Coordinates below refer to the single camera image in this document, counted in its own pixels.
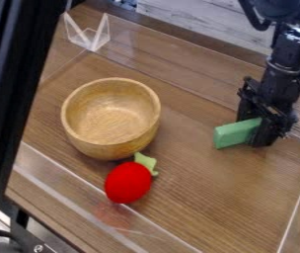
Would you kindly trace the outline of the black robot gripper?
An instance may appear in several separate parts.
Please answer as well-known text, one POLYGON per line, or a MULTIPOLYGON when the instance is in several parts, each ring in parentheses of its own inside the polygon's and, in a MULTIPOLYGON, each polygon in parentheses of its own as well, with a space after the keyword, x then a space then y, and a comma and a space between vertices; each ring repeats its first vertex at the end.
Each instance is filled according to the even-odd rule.
POLYGON ((298 123, 294 104, 300 97, 300 58, 271 56, 262 79, 247 76, 239 96, 238 121, 262 118, 250 145, 270 146, 298 123))

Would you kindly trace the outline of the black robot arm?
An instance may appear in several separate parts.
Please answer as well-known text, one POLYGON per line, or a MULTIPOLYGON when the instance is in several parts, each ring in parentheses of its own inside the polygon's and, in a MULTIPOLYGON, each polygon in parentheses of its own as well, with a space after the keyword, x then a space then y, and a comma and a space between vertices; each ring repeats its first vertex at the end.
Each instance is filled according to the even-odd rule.
POLYGON ((239 0, 252 27, 274 29, 271 55, 259 80, 244 78, 239 89, 238 120, 260 119, 250 137, 254 147, 270 146, 284 137, 298 116, 300 97, 300 0, 239 0))

